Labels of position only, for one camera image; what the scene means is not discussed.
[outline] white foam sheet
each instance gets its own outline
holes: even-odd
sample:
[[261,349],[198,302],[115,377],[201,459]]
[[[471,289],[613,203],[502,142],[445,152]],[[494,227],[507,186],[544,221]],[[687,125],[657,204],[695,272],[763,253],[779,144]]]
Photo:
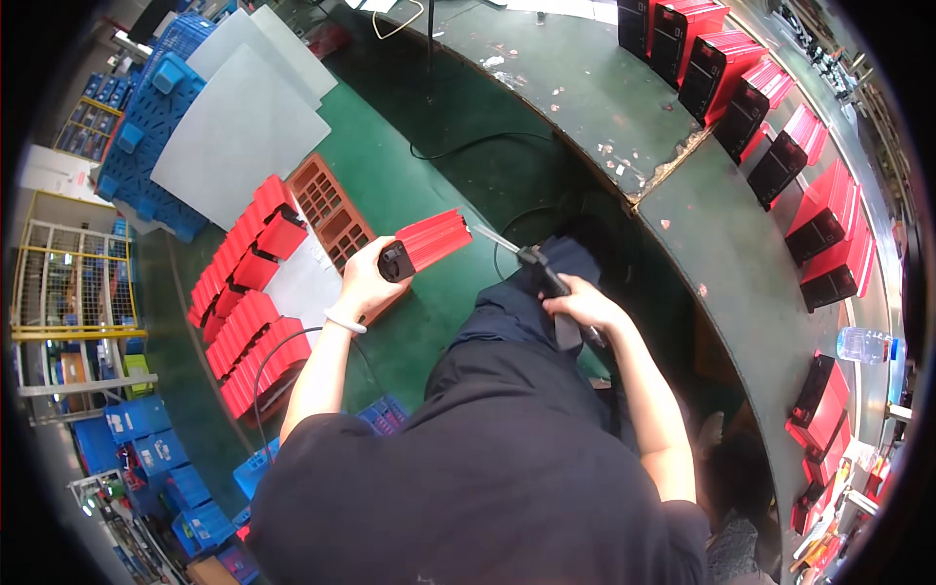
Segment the white foam sheet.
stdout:
[[241,46],[201,91],[150,178],[224,230],[271,175],[285,179],[331,128]]
[[[319,96],[306,84],[299,71],[273,46],[267,35],[247,16],[243,8],[239,8],[222,22],[185,62],[202,79],[210,81],[240,45],[247,45],[260,59],[267,62],[313,110],[318,110],[322,105]],[[232,95],[231,99],[238,100],[239,97]]]
[[263,5],[250,15],[250,20],[296,69],[315,97],[321,99],[323,95],[331,91],[331,88],[338,85],[338,81],[325,69],[322,62],[289,30],[286,23],[276,16],[272,8]]

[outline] person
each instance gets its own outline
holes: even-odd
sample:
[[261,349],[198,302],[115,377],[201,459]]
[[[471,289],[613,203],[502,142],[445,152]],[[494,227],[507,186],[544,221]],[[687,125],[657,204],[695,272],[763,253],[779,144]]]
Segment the person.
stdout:
[[[348,261],[251,503],[247,544],[271,582],[703,582],[709,521],[680,409],[630,316],[595,287],[587,239],[540,247],[567,297],[541,300],[526,268],[482,290],[425,403],[381,437],[340,414],[352,336],[342,323],[408,282],[377,271],[393,238]],[[556,344],[556,314],[607,338],[635,445],[610,434],[609,408],[576,364],[581,346]]]

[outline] black front panel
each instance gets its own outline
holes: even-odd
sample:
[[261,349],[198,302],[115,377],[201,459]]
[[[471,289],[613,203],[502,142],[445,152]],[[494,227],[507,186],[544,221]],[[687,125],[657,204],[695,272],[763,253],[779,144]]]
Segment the black front panel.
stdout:
[[806,308],[812,313],[819,307],[853,297],[858,293],[858,285],[852,271],[842,264],[833,271],[803,283],[799,290],[803,293]]
[[680,102],[703,126],[711,99],[722,80],[724,66],[724,55],[697,37],[686,75],[682,78]]
[[786,247],[797,265],[816,256],[832,244],[845,238],[845,230],[829,208],[823,209],[812,221],[786,237]]
[[686,17],[656,5],[653,17],[653,47],[650,64],[656,74],[674,88],[682,61],[682,45],[686,40]]
[[722,120],[715,127],[715,138],[737,164],[741,164],[741,153],[764,122],[769,109],[770,100],[763,94],[747,82],[738,85]]
[[812,359],[809,373],[806,374],[806,382],[803,383],[803,389],[799,391],[797,404],[793,407],[793,415],[790,420],[793,424],[803,429],[810,426],[812,417],[819,408],[819,402],[826,392],[828,378],[832,375],[832,369],[835,367],[835,358],[819,354]]
[[781,132],[770,145],[764,158],[748,177],[757,200],[765,210],[780,192],[806,167],[806,153],[786,132]]
[[646,0],[618,0],[618,44],[645,61],[649,25]]

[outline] blue plastic crate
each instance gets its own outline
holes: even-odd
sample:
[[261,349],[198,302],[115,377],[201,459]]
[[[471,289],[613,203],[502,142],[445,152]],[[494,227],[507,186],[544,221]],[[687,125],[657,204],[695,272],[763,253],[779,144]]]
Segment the blue plastic crate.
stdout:
[[[280,451],[280,438],[276,437],[270,441],[269,447],[271,457],[276,459],[276,454]],[[241,487],[243,495],[247,496],[248,500],[254,499],[256,486],[268,469],[270,469],[270,464],[267,460],[266,449],[260,449],[253,457],[234,470],[234,481]]]
[[246,526],[248,522],[250,522],[250,505],[247,505],[247,507],[238,512],[238,515],[231,521],[231,523],[234,524],[234,528],[237,530]]
[[169,470],[165,494],[179,510],[191,510],[212,498],[205,482],[201,481],[201,476],[191,465]]
[[219,553],[217,559],[241,585],[247,585],[260,575],[260,570],[256,567],[256,561],[245,550],[236,545]]
[[389,435],[403,426],[407,415],[400,403],[388,394],[360,411],[358,418],[371,425],[377,434]]
[[137,89],[130,96],[126,105],[127,111],[133,109],[139,100],[139,88],[150,82],[150,77],[155,71],[156,64],[162,59],[162,56],[172,51],[182,57],[183,61],[192,56],[195,49],[198,48],[208,35],[214,32],[218,27],[211,21],[207,21],[194,12],[186,12],[177,16],[163,31],[163,35],[153,47],[153,54],[146,60],[143,71],[139,76]]
[[188,556],[211,550],[234,534],[234,525],[215,502],[184,510],[172,522],[172,532],[179,538]]
[[150,180],[172,132],[205,82],[174,52],[163,55],[134,92],[101,167],[97,193],[125,201],[143,221],[159,221],[191,241],[208,223],[200,213]]
[[166,406],[155,395],[105,406],[104,417],[118,445],[172,428]]
[[100,474],[120,467],[117,446],[110,437],[110,427],[103,417],[78,420],[72,428],[88,474]]
[[166,472],[188,463],[182,443],[173,431],[162,431],[135,439],[133,449],[137,452],[139,463],[147,475]]

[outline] blue bin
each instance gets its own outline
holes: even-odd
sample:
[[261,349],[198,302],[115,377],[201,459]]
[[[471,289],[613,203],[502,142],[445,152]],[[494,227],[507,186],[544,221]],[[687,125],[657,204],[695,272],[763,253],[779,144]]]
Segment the blue bin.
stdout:
[[191,510],[208,502],[212,495],[191,465],[169,470],[165,494],[179,510]]
[[397,399],[388,394],[360,411],[358,418],[371,425],[377,434],[389,435],[399,430],[408,416]]
[[121,466],[117,446],[110,436],[110,427],[103,417],[76,421],[72,427],[78,451],[89,475],[100,474]]
[[185,552],[194,557],[211,550],[234,534],[234,525],[215,502],[184,510],[173,522],[172,532],[179,538]]
[[133,441],[133,449],[146,475],[167,472],[188,463],[182,443],[173,431],[162,431]]
[[[269,447],[271,457],[276,459],[276,454],[280,451],[280,438],[276,437],[270,441]],[[268,469],[270,469],[270,464],[267,461],[266,449],[260,449],[253,457],[234,470],[234,481],[241,486],[241,491],[243,491],[243,495],[247,496],[248,500],[254,499],[256,486]]]
[[260,575],[256,562],[238,546],[218,554],[217,559],[241,585],[247,585]]
[[104,417],[117,445],[172,428],[166,406],[155,395],[105,406]]

